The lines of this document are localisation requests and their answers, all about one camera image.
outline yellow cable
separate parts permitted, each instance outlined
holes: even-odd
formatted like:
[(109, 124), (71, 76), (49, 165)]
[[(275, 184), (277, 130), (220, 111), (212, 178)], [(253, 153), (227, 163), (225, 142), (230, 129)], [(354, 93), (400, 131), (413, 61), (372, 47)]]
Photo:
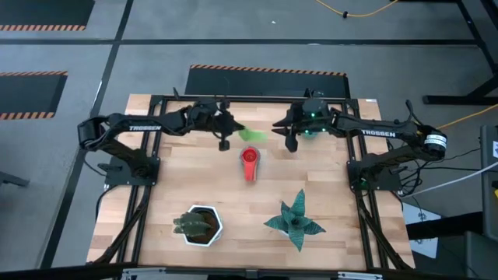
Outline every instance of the yellow cable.
[[(336, 14), (339, 14), (339, 15), (341, 15), (341, 16), (342, 16), (342, 14), (343, 14), (342, 12), (340, 12), (340, 11), (338, 11), (338, 10), (336, 10), (336, 9), (332, 8), (331, 6), (329, 6), (329, 5), (325, 4), (325, 3), (323, 3), (323, 2), (322, 2), (322, 1), (320, 1), (320, 0), (315, 0), (315, 1), (316, 1), (316, 2), (318, 2), (318, 3), (320, 3), (320, 4), (322, 4), (322, 5), (323, 5), (323, 6), (325, 6), (326, 8), (330, 9), (331, 11), (335, 12)], [(384, 7), (382, 7), (382, 8), (380, 8), (380, 9), (378, 9), (378, 10), (377, 10), (377, 11), (375, 11), (375, 12), (367, 13), (367, 14), (364, 14), (364, 15), (353, 15), (353, 14), (348, 13), (348, 14), (347, 14), (347, 16), (351, 16), (351, 17), (367, 17), (367, 16), (373, 16), (373, 15), (375, 15), (376, 13), (378, 13), (378, 12), (380, 12), (380, 11), (382, 11), (382, 10), (384, 10), (384, 9), (388, 8), (389, 6), (391, 6), (391, 5), (395, 4), (397, 1), (399, 1), (399, 0), (394, 0), (393, 2), (391, 2), (391, 3), (387, 4), (387, 5), (385, 5)]]
[(470, 114), (470, 115), (468, 115), (467, 117), (459, 118), (459, 119), (457, 119), (456, 121), (452, 121), (452, 122), (451, 122), (451, 123), (449, 123), (449, 124), (441, 125), (441, 126), (440, 126), (440, 127), (438, 127), (437, 129), (447, 128), (447, 127), (449, 127), (449, 126), (450, 126), (450, 125), (452, 125), (452, 124), (459, 123), (459, 122), (464, 121), (464, 120), (467, 120), (468, 118), (471, 118), (471, 117), (479, 116), (480, 114), (483, 114), (483, 113), (485, 113), (485, 112), (487, 112), (487, 111), (489, 111), (489, 110), (492, 110), (492, 109), (494, 109), (494, 108), (496, 108), (496, 107), (498, 107), (498, 104), (495, 104), (495, 105), (493, 105), (493, 106), (491, 106), (491, 107), (488, 107), (488, 108), (486, 108), (486, 109), (484, 109), (484, 110), (482, 110), (482, 111), (480, 111), (480, 112), (477, 112), (477, 113), (474, 113), (474, 114)]

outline wooden table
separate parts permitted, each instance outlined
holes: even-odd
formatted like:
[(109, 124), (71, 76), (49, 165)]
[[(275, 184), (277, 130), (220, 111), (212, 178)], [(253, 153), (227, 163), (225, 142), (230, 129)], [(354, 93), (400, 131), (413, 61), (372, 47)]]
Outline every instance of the wooden table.
[[(147, 114), (150, 95), (130, 95), (126, 114)], [(187, 102), (170, 101), (167, 111)], [(345, 139), (319, 134), (298, 138), (299, 149), (290, 153), (284, 137), (270, 132), (289, 104), (232, 102), (230, 112), (249, 128), (267, 131), (265, 143), (243, 142), (229, 137), (230, 150), (220, 152), (211, 133), (193, 131), (184, 137), (163, 135), (159, 156), (160, 175), (153, 187), (140, 252), (140, 265), (203, 268), (274, 268), (315, 270), (364, 270), (365, 261), (353, 193), (349, 190), (345, 163), (349, 158)], [(376, 100), (359, 100), (361, 117), (380, 119)], [(142, 133), (124, 133), (119, 140), (138, 148)], [(153, 137), (149, 148), (152, 149)], [(257, 181), (244, 180), (240, 151), (251, 144), (261, 153)], [(386, 152), (385, 139), (366, 137), (369, 152)], [(360, 155), (356, 145), (357, 157)], [(327, 230), (305, 236), (302, 251), (277, 230), (263, 225), (279, 215), (280, 201), (291, 205), (300, 189), (306, 193), (306, 216)], [(130, 187), (117, 187), (102, 200), (88, 261), (98, 258), (119, 233), (125, 219)], [(382, 230), (403, 260), (413, 266), (412, 252), (399, 201), (387, 191), (377, 191)], [(216, 207), (223, 219), (223, 235), (211, 247), (184, 243), (173, 234), (173, 219), (192, 205)], [(134, 233), (125, 260), (130, 260)], [(377, 246), (370, 233), (374, 263)]]

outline green plant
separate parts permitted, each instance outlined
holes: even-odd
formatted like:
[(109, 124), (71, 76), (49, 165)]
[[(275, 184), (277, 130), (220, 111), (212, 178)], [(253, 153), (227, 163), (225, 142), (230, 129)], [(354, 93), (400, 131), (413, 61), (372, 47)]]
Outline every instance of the green plant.
[(325, 233), (312, 219), (304, 216), (304, 191), (301, 190), (294, 200), (293, 206), (289, 207), (284, 201), (280, 207), (281, 215), (275, 216), (265, 222), (265, 225), (279, 229), (289, 234), (290, 241), (297, 247), (299, 252), (303, 247), (304, 234), (315, 235)]
[(185, 212), (178, 219), (173, 220), (174, 233), (183, 233), (189, 237), (203, 236), (211, 226), (205, 222), (204, 217), (198, 213)]

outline red cup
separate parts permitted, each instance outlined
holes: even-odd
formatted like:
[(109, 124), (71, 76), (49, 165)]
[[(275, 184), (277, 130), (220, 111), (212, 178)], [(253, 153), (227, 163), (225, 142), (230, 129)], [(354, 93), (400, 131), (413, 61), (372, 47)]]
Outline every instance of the red cup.
[(256, 166), (259, 161), (259, 152), (256, 148), (247, 147), (242, 151), (242, 164), (244, 165), (244, 173), (246, 181), (256, 180)]

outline gray floor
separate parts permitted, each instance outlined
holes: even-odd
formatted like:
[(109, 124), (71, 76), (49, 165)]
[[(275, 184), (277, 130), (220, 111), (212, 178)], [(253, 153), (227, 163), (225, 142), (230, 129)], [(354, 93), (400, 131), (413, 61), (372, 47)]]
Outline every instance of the gray floor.
[[(351, 13), (375, 10), (383, 0), (326, 1)], [(465, 1), (495, 57), (498, 46), (491, 22), (478, 2)], [(6, 33), (0, 38), (113, 38), (125, 0), (98, 0), (83, 33)], [(365, 19), (343, 20), (314, 1), (135, 1), (126, 39), (149, 38), (332, 38), (468, 39), (456, 5), (398, 3)], [(28, 188), (0, 188), (0, 271), (34, 268), (53, 221), (77, 140), (76, 125), (89, 113), (109, 46), (0, 46), (0, 72), (69, 71), (54, 119), (0, 122), (0, 170), (29, 178)], [(446, 124), (483, 107), (426, 106), (425, 94), (465, 94), (490, 76), (477, 47), (174, 45), (123, 46), (110, 77), (101, 113), (122, 112), (131, 93), (183, 92), (191, 64), (301, 68), (347, 72), (352, 97), (376, 98), (384, 119), (403, 119), (410, 99), (423, 121)], [(496, 124), (498, 110), (450, 127), (448, 156), (479, 147), (479, 126)], [(87, 156), (96, 165), (108, 157)], [(479, 153), (447, 166), (479, 168)], [(463, 176), (450, 170), (423, 171), (430, 187)], [(94, 207), (103, 179), (84, 168), (54, 265), (83, 264), (94, 224)], [(441, 215), (481, 209), (480, 180), (475, 178), (438, 192), (419, 203)]]

